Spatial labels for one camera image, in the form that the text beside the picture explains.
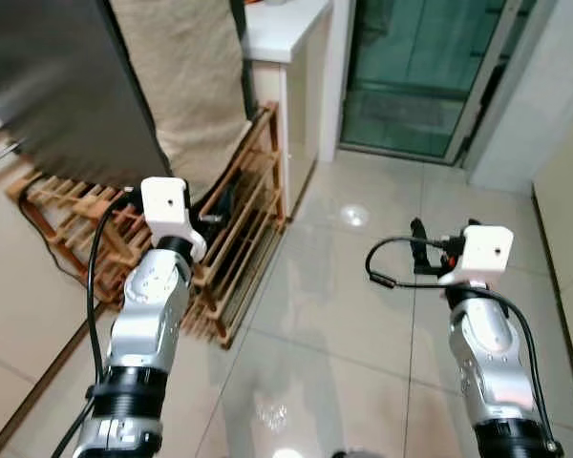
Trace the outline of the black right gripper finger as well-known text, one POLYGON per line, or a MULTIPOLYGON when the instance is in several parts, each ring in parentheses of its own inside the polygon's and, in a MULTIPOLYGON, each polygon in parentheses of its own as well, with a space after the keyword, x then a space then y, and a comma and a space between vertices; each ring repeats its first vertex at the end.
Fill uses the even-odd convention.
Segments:
POLYGON ((414 239, 414 241, 410 241, 410 248, 412 248, 414 274, 430 275, 432 266, 428 260, 427 254, 428 244, 426 243, 426 240, 428 237, 422 219, 414 218, 412 225, 410 225, 410 230, 412 230, 412 237, 414 239))

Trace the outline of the small grey fridge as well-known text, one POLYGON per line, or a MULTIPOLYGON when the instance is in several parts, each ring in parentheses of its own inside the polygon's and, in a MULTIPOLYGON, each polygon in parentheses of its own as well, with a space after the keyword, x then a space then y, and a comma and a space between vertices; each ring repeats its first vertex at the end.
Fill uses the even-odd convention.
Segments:
POLYGON ((0 121, 50 175, 172 175, 108 0, 0 0, 0 121))

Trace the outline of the large beige cloth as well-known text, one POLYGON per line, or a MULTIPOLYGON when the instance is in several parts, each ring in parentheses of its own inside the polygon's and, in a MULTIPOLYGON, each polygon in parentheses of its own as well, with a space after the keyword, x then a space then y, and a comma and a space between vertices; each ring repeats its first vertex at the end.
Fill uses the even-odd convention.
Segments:
POLYGON ((190 199, 206 197, 250 128, 230 0, 108 0, 156 139, 190 199))

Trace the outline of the green glass door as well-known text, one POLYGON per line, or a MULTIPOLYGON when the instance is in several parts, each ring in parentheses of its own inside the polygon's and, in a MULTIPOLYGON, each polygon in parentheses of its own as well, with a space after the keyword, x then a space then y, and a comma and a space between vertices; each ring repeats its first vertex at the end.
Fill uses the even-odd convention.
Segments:
POLYGON ((537 0, 357 0, 345 150, 458 165, 537 0))

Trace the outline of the wooden slatted rack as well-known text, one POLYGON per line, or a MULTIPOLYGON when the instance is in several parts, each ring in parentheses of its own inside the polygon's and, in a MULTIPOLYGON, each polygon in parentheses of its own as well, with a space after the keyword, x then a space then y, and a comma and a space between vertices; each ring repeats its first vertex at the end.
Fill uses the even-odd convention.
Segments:
MULTIPOLYGON (((233 211, 192 274, 182 331, 222 349, 233 345, 286 227, 277 121, 278 104, 261 105, 214 186, 234 189, 233 211)), ((47 242, 53 260, 84 283, 100 210, 116 199, 119 188, 30 171, 6 193, 47 242)))

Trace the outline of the white topped beige cabinet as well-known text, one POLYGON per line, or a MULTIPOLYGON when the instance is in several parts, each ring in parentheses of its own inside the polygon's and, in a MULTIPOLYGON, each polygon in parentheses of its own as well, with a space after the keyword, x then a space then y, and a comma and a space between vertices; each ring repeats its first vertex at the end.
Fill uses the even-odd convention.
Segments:
POLYGON ((244 52, 253 100, 278 104, 283 205, 294 218, 321 152, 321 108, 331 0, 282 0, 244 8, 244 52))

